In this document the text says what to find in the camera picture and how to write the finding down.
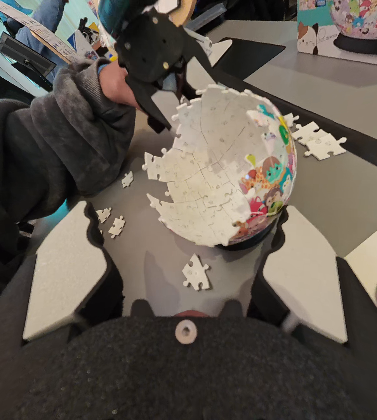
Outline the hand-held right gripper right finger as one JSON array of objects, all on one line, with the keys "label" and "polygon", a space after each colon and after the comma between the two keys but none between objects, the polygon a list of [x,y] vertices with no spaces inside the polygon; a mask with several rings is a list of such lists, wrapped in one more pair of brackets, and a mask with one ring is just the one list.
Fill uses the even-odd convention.
[{"label": "hand-held right gripper right finger", "polygon": [[264,321],[285,333],[304,326],[340,344],[347,341],[337,255],[292,205],[281,212],[251,298]]}]

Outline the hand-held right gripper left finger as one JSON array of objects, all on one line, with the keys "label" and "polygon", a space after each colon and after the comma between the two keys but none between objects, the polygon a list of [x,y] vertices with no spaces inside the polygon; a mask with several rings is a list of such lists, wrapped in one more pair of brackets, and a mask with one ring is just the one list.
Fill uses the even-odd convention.
[{"label": "hand-held right gripper left finger", "polygon": [[80,201],[36,251],[23,340],[70,324],[97,325],[121,316],[122,308],[123,280],[92,204]]}]

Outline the colourful puzzle ball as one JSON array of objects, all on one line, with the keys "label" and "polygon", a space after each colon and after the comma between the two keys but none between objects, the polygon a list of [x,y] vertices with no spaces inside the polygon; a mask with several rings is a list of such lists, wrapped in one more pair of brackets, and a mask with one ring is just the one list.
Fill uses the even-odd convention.
[{"label": "colourful puzzle ball", "polygon": [[162,156],[144,154],[147,194],[159,222],[197,245],[236,244],[264,230],[287,204],[296,178],[291,129],[267,98],[219,85],[176,108],[177,134]]}]

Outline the teal puzzle box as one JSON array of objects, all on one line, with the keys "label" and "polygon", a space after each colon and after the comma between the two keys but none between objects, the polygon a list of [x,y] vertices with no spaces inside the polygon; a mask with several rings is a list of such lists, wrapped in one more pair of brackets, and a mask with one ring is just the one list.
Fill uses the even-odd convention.
[{"label": "teal puzzle box", "polygon": [[377,65],[377,0],[297,1],[297,51]]}]

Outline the person's left hand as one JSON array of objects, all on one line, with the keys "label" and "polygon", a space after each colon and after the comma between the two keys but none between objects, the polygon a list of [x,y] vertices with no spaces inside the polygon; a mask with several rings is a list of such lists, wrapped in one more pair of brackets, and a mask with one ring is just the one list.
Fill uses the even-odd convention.
[{"label": "person's left hand", "polygon": [[104,96],[112,102],[141,110],[133,91],[126,83],[125,78],[127,75],[126,69],[120,67],[118,61],[100,66],[98,79],[101,90]]}]

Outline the white sheet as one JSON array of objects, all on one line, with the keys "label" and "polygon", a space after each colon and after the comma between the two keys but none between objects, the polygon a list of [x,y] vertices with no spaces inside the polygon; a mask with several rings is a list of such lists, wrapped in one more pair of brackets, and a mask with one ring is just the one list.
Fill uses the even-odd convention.
[{"label": "white sheet", "polygon": [[[212,43],[210,40],[204,42],[198,40],[197,42],[206,53],[212,67],[217,64],[217,62],[225,55],[233,44],[232,39],[223,40],[217,43]],[[203,91],[209,85],[220,84],[214,76],[210,76],[207,73],[196,58],[192,58],[187,64],[186,81],[195,91]]]}]

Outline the black mat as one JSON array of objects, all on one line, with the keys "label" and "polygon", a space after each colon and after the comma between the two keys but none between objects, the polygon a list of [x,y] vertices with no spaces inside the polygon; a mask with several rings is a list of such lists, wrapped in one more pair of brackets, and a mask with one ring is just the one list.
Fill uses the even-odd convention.
[{"label": "black mat", "polygon": [[219,42],[232,41],[229,49],[214,68],[230,76],[245,80],[285,50],[285,45],[225,37]]}]

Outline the printed paper sheet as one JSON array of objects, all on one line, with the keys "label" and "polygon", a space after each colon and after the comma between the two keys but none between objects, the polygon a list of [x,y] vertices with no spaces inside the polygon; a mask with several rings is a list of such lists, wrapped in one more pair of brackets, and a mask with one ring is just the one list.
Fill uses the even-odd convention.
[{"label": "printed paper sheet", "polygon": [[35,19],[29,17],[25,13],[13,8],[12,6],[0,1],[0,12],[6,16],[13,18],[20,24],[23,24],[33,36],[45,45],[49,50],[62,58],[66,63],[71,64],[81,60],[76,51],[59,39],[45,26],[37,22]]}]

